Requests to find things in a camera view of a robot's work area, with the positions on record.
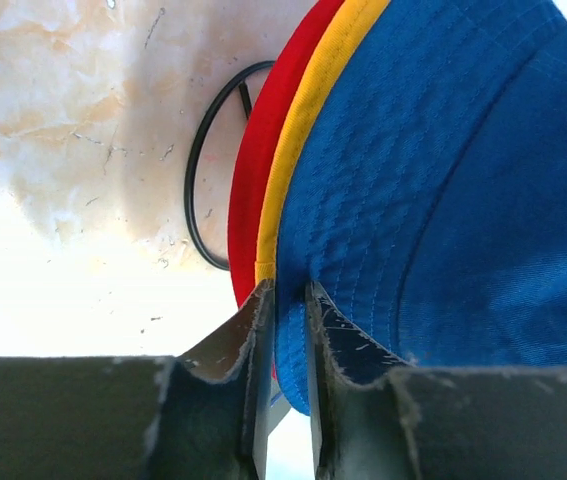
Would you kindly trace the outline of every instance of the yellow stripe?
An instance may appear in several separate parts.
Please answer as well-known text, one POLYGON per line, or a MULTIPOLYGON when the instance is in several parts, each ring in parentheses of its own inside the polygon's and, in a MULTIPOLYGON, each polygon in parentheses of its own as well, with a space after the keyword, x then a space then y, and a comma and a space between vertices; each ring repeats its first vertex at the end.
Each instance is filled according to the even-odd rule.
POLYGON ((330 90, 390 0, 345 0, 307 64, 285 117, 267 180, 256 245, 258 284, 274 278, 276 241, 294 168, 330 90))

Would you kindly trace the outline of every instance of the black ring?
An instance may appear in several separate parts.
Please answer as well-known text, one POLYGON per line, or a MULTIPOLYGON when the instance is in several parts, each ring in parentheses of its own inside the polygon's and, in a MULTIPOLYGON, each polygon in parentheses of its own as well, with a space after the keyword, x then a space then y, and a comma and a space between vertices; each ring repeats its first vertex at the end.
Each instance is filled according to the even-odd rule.
POLYGON ((201 254, 201 256, 211 265, 219 268, 221 270, 229 270, 229 262, 227 259, 220 258, 210 252, 201 238, 199 228, 196 223, 196 214, 194 212, 194 181, 196 180, 196 169, 199 164, 199 157, 201 155, 201 150, 203 149, 203 142, 207 136, 207 132, 212 126, 212 122, 219 112, 225 100, 230 96, 235 88, 240 87, 241 101, 243 102, 243 108, 245 110, 246 117, 249 117, 252 110, 252 104, 250 101, 249 93, 247 87, 245 86, 245 80, 252 74, 265 70, 267 68, 272 68, 274 61, 269 60, 265 62, 255 63, 250 65, 244 70, 240 71, 237 75, 232 78, 219 92, 216 98, 210 104, 207 112, 201 120, 199 129, 196 131, 194 136, 194 141, 192 142, 192 149, 190 150, 190 155, 187 159, 187 166, 185 168, 185 186, 183 188, 183 205, 185 207, 185 223, 187 224, 187 229, 190 232, 190 237, 194 242, 196 250, 201 254))

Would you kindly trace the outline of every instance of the scratch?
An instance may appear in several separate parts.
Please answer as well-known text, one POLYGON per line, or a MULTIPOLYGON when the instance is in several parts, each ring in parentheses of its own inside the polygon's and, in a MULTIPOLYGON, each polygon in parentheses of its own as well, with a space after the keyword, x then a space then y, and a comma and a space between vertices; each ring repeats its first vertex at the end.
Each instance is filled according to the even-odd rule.
POLYGON ((159 20, 161 20, 161 17, 165 15, 165 8, 161 7, 159 9, 159 14, 156 17, 156 19, 154 20, 154 23, 152 24, 152 26, 150 27, 150 32, 147 34, 147 38, 145 39, 145 46, 143 48, 147 48, 147 44, 150 42, 150 37, 152 37, 152 34, 154 33, 154 29, 156 28, 156 26, 159 23, 159 20))
POLYGON ((119 130, 118 123, 116 124, 116 128, 114 129, 114 133, 112 134, 112 138, 110 139, 110 146, 107 148, 107 158, 105 159, 105 163, 103 163, 103 175, 107 175, 107 170, 105 167, 107 166, 108 162, 112 158, 112 153, 114 152, 114 137, 116 136, 116 132, 119 130))
POLYGON ((76 133, 76 132, 73 132, 72 135, 74 135, 78 139, 87 140, 88 142, 93 143, 95 145, 103 145, 103 142, 101 142, 100 140, 96 140, 94 138, 88 137, 87 135, 81 135, 80 133, 76 133))
POLYGON ((439 378, 437 379, 438 382, 443 385, 444 387, 447 388, 457 388, 456 387, 456 383, 454 383, 452 380, 450 380, 449 378, 439 378))
POLYGON ((550 387, 549 385, 546 385, 545 383, 543 383, 540 380, 534 380, 534 384, 537 387, 539 387, 541 390, 543 390, 545 393, 547 393, 548 395, 554 393, 554 390, 552 389, 552 387, 550 387))
POLYGON ((123 154, 127 157, 129 150, 124 147, 112 147, 113 152, 123 152, 123 154))
POLYGON ((170 251, 170 249, 169 249, 169 247, 168 247, 168 248, 166 248, 165 250, 163 250, 161 253, 159 253, 159 256, 162 257, 163 255, 165 255, 165 254, 166 254, 167 252, 169 252, 169 251, 170 251))
POLYGON ((170 153, 172 153, 172 150, 174 150, 174 144, 170 145, 170 146, 167 148, 167 150, 165 151, 165 153, 164 153, 163 156, 161 157, 161 162, 162 162, 163 160, 165 160, 165 158, 166 158, 170 153))

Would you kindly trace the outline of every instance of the white marble surface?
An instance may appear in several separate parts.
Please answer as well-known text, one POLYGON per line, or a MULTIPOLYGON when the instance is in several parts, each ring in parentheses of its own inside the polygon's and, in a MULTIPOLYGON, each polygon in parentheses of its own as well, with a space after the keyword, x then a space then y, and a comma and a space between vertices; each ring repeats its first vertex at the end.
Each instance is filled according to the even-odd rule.
MULTIPOLYGON (((188 240, 185 159, 222 85, 311 3, 0 0, 0 355, 179 353, 233 313, 188 240)), ((220 254, 242 115, 231 98, 198 175, 220 254)))

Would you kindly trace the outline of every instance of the metal jaw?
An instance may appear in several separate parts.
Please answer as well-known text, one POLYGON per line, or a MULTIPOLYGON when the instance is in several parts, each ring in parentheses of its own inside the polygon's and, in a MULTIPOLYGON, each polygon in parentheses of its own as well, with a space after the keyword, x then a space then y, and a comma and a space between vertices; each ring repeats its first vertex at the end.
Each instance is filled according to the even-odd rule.
POLYGON ((274 342, 273 290, 180 356, 160 413, 148 479, 265 479, 274 342))
POLYGON ((317 479, 567 480, 567 368, 410 367, 306 304, 317 479))
MULTIPOLYGON (((0 359, 0 478, 263 480, 273 302, 178 358, 0 359)), ((317 479, 567 480, 567 368, 416 368, 305 303, 317 479)))

